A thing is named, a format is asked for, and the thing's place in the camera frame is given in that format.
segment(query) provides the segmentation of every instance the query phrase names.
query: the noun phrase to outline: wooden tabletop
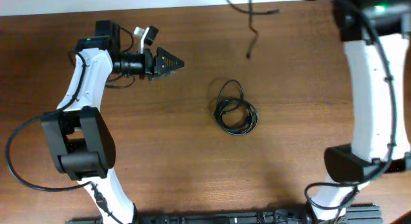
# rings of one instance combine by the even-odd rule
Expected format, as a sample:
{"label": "wooden tabletop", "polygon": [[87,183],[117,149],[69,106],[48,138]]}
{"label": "wooden tabletop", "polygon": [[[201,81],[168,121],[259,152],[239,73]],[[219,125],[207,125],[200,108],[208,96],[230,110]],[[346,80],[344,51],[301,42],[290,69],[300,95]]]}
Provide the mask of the wooden tabletop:
{"label": "wooden tabletop", "polygon": [[[174,76],[106,89],[101,114],[116,142],[116,173],[141,212],[244,211],[304,203],[306,185],[324,180],[327,147],[349,143],[353,104],[347,61],[329,1],[268,3],[279,15],[247,16],[229,6],[0,17],[0,144],[27,119],[53,110],[73,69],[67,51],[94,34],[97,20],[133,30],[153,25],[160,46],[186,63]],[[123,33],[123,47],[129,37]],[[409,64],[406,82],[409,81]],[[243,137],[216,124],[212,111],[226,80],[237,79],[259,111]],[[236,96],[235,86],[226,95]],[[405,114],[411,132],[411,87]],[[234,123],[241,114],[227,117]],[[83,190],[43,193],[19,184],[0,157],[1,223],[63,223],[97,216]],[[40,123],[12,146],[16,170],[50,187],[75,185],[51,160]],[[411,210],[410,173],[384,175],[356,203],[381,206],[387,223]]]}

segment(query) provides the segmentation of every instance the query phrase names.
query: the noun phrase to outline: white wall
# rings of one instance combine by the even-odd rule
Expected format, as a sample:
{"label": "white wall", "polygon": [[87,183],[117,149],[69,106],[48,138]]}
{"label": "white wall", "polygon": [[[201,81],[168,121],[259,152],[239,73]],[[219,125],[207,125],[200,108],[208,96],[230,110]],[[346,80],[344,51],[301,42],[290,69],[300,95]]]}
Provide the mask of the white wall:
{"label": "white wall", "polygon": [[[246,3],[247,0],[231,0]],[[255,3],[293,0],[253,0]],[[225,0],[0,0],[0,15],[90,12],[227,4]]]}

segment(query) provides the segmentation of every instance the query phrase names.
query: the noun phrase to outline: wooden table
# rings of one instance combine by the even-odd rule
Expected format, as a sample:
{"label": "wooden table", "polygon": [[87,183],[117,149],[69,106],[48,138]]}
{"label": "wooden table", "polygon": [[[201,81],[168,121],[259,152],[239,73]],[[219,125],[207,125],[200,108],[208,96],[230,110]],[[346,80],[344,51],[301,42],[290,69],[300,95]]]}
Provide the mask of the wooden table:
{"label": "wooden table", "polygon": [[[22,122],[55,109],[73,73],[66,52],[94,34],[95,21],[110,19],[129,30],[153,25],[160,33],[152,50],[161,46],[186,67],[129,89],[106,89],[101,105],[116,142],[117,175],[139,211],[304,203],[305,186],[325,177],[324,150],[351,141],[349,70],[329,1],[256,5],[269,8],[283,11],[255,17],[260,36],[251,60],[245,58],[253,37],[247,16],[229,6],[0,17],[1,146]],[[125,33],[121,41],[123,47],[130,42]],[[257,129],[243,137],[221,131],[211,115],[220,87],[231,78],[241,82],[245,99],[260,113]],[[410,133],[411,87],[405,87]],[[233,86],[226,93],[238,92]],[[30,182],[76,184],[54,168],[39,123],[14,141],[12,159]],[[63,223],[98,215],[83,189],[28,189],[11,176],[3,154],[0,161],[1,223]],[[410,186],[409,173],[384,175],[356,203],[380,205],[391,222],[411,209]]]}

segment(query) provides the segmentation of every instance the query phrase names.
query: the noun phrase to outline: green light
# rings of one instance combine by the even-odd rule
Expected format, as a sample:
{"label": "green light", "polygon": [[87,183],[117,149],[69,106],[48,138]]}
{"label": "green light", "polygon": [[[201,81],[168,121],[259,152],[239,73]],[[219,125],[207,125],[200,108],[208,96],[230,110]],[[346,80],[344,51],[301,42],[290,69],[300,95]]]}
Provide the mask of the green light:
{"label": "green light", "polygon": [[374,7],[374,11],[377,13],[384,13],[385,12],[386,7],[382,6],[382,5],[377,5]]}

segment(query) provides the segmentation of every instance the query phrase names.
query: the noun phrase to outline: brown surface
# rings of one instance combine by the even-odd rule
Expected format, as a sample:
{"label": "brown surface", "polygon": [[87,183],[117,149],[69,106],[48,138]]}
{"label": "brown surface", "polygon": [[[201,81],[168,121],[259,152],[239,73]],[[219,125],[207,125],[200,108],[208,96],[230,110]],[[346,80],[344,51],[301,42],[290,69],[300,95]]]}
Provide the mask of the brown surface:
{"label": "brown surface", "polygon": [[[304,187],[326,174],[324,150],[351,140],[349,71],[329,2],[257,6],[273,7],[283,13],[255,18],[261,35],[252,60],[245,59],[253,36],[247,17],[228,6],[1,17],[1,146],[17,125],[60,102],[73,72],[66,51],[94,33],[95,21],[112,19],[130,30],[152,24],[160,29],[155,45],[186,67],[156,82],[107,89],[101,108],[117,146],[117,175],[137,208],[221,211],[305,202]],[[126,35],[122,42],[128,44]],[[221,131],[209,108],[230,78],[260,113],[256,131],[244,137]],[[406,91],[408,121],[407,84]],[[15,140],[12,158],[30,182],[75,184],[54,168],[40,124]],[[12,178],[3,154],[0,159],[1,223],[98,214],[84,190],[33,191]],[[410,186],[409,173],[385,175],[356,202],[382,206],[390,222],[411,209]]]}

